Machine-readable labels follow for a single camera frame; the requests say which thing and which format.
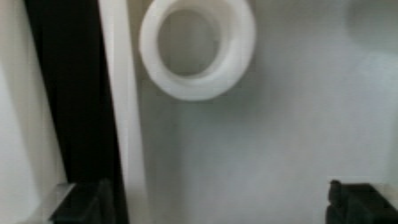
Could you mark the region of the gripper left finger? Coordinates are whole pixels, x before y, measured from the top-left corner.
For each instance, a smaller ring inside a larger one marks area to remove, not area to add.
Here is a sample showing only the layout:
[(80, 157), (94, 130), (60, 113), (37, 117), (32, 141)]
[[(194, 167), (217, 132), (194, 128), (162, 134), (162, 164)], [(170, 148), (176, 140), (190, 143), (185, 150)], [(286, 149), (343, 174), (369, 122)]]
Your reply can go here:
[(117, 224), (110, 180), (46, 186), (37, 191), (32, 211), (16, 224)]

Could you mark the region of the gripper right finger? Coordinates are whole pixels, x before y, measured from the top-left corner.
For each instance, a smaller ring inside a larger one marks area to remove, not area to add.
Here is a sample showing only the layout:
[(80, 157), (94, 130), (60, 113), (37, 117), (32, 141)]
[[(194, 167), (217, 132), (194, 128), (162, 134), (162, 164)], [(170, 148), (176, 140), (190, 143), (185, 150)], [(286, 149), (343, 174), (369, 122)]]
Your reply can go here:
[(398, 209), (368, 183), (330, 181), (325, 224), (398, 224)]

